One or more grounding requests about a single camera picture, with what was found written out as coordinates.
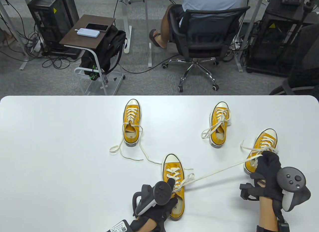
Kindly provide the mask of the person's left hand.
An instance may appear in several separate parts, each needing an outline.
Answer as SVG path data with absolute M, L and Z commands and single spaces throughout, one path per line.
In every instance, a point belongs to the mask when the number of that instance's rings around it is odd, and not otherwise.
M 172 197 L 175 180 L 159 181 L 153 187 L 142 185 L 141 191 L 134 193 L 132 199 L 133 216 L 130 224 L 134 232 L 165 231 L 164 222 L 177 204 L 178 199 Z

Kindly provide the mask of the person's right hand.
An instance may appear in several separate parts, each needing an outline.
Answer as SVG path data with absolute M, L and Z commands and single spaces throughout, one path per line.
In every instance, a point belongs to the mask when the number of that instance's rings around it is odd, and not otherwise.
M 263 151 L 258 157 L 258 165 L 250 178 L 254 180 L 254 186 L 250 183 L 240 185 L 242 199 L 258 201 L 260 197 L 267 197 L 282 202 L 282 189 L 277 182 L 277 174 L 281 169 L 279 156 L 271 151 Z

